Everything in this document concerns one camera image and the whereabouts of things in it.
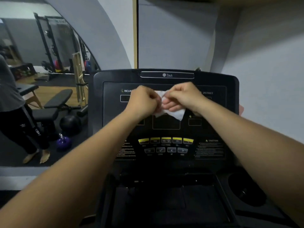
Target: bare foot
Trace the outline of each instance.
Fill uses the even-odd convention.
[[[29,161],[32,160],[32,158],[37,154],[38,152],[35,152],[35,153],[32,153],[32,154],[28,154],[25,159],[23,159],[23,164],[26,164],[28,163]]]
[[[50,152],[47,151],[46,149],[44,149],[42,151],[42,157],[40,159],[40,164],[45,163],[49,159],[49,157],[50,157]]]

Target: white cloth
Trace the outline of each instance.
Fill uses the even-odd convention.
[[[166,91],[155,91],[162,99],[162,101],[164,100],[164,99],[167,99],[166,97],[164,97],[164,95],[165,95],[165,93],[166,93]],[[168,115],[170,115],[170,116],[172,116],[172,117],[174,117],[174,118],[176,118],[177,120],[183,120],[183,117],[184,117],[184,114],[185,114],[185,109],[181,109],[181,110],[178,110],[178,111],[176,111],[176,112],[170,112],[169,110],[165,110],[165,109],[162,109],[162,111],[161,112],[159,112],[159,113],[156,113],[156,114],[154,114],[155,115],[155,117],[160,117],[160,116],[162,116],[162,115],[164,115],[164,114],[168,114]]]

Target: person's left hand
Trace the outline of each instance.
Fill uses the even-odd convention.
[[[124,111],[134,119],[141,121],[154,112],[161,111],[161,100],[154,90],[139,86],[131,91],[129,103]]]

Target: forearm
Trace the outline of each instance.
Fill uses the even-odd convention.
[[[4,227],[75,227],[137,123],[122,113],[60,159],[0,211]]]
[[[200,104],[199,113],[276,203],[303,209],[303,144],[208,99]]]

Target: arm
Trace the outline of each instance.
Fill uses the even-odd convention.
[[[164,109],[182,105],[202,115],[259,186],[304,227],[304,145],[249,121],[204,97],[190,82],[165,95]]]
[[[126,109],[42,173],[0,210],[1,227],[76,227],[96,199],[128,134],[160,106],[150,88],[132,90]]]

